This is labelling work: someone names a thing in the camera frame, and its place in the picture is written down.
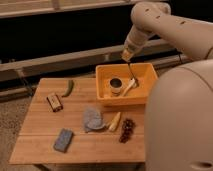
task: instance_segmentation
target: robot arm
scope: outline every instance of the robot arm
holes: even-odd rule
[[[141,2],[134,6],[131,13],[133,26],[122,54],[126,62],[155,34],[192,60],[213,58],[213,24],[170,13],[166,3]]]

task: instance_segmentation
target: table leg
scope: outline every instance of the table leg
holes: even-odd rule
[[[34,166],[36,168],[38,168],[41,171],[51,171],[49,168],[47,168],[46,166],[44,166],[43,164],[34,164]]]

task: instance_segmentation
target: crumpled cloth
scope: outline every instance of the crumpled cloth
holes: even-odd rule
[[[86,133],[103,129],[105,124],[99,110],[88,107],[83,114],[83,127]]]

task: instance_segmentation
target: small object in bowl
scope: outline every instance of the small object in bowl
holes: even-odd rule
[[[124,97],[126,96],[126,94],[129,92],[129,90],[131,90],[134,85],[135,85],[135,79],[132,78],[130,81],[129,81],[129,84],[127,85],[127,87],[124,89],[123,93],[121,94],[121,97]]]
[[[119,78],[110,80],[110,90],[114,96],[119,96],[122,89],[122,81]]]

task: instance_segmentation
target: gray sponge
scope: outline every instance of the gray sponge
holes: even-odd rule
[[[73,135],[74,134],[71,130],[62,129],[57,140],[55,141],[53,148],[57,151],[65,153]]]

